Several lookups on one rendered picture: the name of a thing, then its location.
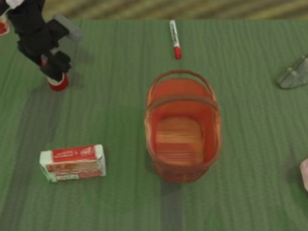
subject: gray object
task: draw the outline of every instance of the gray object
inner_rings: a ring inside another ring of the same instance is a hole
[[[278,79],[282,89],[293,89],[308,84],[308,54],[298,59]]]
[[[68,38],[74,42],[79,42],[82,39],[82,31],[79,27],[71,23],[67,18],[63,15],[57,13],[52,17],[54,20],[63,25],[66,29],[68,29],[69,34]]]

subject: green table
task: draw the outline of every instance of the green table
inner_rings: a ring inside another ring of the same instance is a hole
[[[41,72],[0,38],[1,231],[306,231],[308,86],[276,87],[308,50],[303,21],[80,21],[67,40],[70,88],[51,92]],[[220,159],[197,182],[153,171],[143,115],[151,81],[170,69],[207,77],[222,115]],[[107,176],[47,183],[42,150],[101,143]]]

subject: basket bottom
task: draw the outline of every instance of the basket bottom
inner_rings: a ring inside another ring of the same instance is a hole
[[[204,161],[202,129],[189,117],[167,117],[156,132],[157,157],[175,166],[194,166]]]

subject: orange basket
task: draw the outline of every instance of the orange basket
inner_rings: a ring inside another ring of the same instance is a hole
[[[174,77],[188,74],[195,79]],[[146,143],[156,172],[166,181],[199,179],[221,148],[220,112],[215,94],[200,74],[172,70],[159,75],[147,96]]]

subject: black pants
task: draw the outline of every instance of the black pants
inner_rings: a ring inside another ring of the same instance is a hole
[[[20,38],[19,50],[38,66],[41,66],[42,54],[58,47],[58,41],[53,40],[42,16],[44,4],[45,0],[25,0],[7,14]],[[62,73],[49,77],[61,79]]]

